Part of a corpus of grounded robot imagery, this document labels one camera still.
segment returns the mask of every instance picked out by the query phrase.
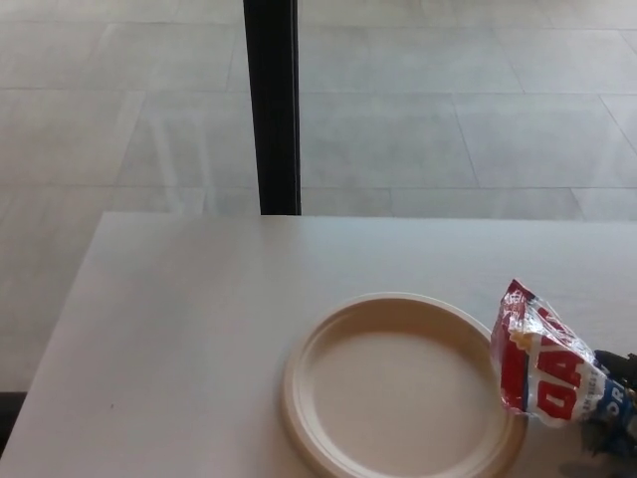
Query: dark object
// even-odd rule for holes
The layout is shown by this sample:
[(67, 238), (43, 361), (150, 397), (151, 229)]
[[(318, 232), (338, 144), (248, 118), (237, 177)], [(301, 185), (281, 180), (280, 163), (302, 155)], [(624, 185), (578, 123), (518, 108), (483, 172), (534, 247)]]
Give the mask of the dark object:
[[(637, 356), (630, 354), (626, 358), (608, 351), (595, 351), (595, 359), (596, 365), (608, 378), (624, 388), (622, 394), (625, 393), (625, 398), (629, 400), (627, 406), (637, 410)], [(637, 457), (637, 437), (632, 429), (634, 425), (624, 421), (623, 416), (597, 410), (582, 423), (584, 448), (593, 455), (603, 452), (615, 456)]]
[(261, 214), (301, 214), (297, 0), (244, 0)]
[(633, 390), (637, 390), (637, 356), (628, 358), (607, 351), (595, 351), (599, 364), (608, 370), (608, 376)]
[(0, 456), (2, 456), (4, 447), (9, 441), (13, 425), (18, 418), (26, 396), (26, 392), (0, 393)]

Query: white tabletop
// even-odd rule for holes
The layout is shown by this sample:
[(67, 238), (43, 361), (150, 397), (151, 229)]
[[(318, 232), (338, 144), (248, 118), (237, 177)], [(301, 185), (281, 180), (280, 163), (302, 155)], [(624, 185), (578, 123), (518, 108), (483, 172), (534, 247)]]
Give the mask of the white tabletop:
[[(634, 352), (636, 245), (630, 224), (107, 214), (0, 477), (313, 476), (277, 392), (320, 314), (400, 291), (491, 327), (515, 276), (592, 347)], [(579, 446), (533, 426), (511, 476), (604, 476)]]

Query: tile floor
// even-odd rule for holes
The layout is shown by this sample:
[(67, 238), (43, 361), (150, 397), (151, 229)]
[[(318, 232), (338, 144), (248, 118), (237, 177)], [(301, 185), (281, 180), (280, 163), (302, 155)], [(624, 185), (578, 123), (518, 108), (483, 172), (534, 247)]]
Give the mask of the tile floor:
[[(634, 0), (299, 0), (306, 214), (637, 220)], [(0, 2), (0, 390), (103, 211), (258, 214), (240, 0)]]

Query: black window frame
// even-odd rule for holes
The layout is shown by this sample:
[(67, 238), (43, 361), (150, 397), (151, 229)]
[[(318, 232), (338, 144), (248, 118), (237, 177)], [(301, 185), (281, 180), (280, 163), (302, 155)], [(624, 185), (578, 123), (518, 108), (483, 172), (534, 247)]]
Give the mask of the black window frame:
[(263, 215), (301, 215), (297, 0), (244, 0)]

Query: paper plate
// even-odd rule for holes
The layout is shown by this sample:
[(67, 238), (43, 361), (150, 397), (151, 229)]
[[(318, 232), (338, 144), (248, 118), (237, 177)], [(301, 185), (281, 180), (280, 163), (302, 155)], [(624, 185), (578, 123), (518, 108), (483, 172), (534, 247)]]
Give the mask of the paper plate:
[(289, 358), (283, 416), (321, 476), (496, 477), (527, 430), (501, 406), (489, 331), (445, 303), (358, 298)]

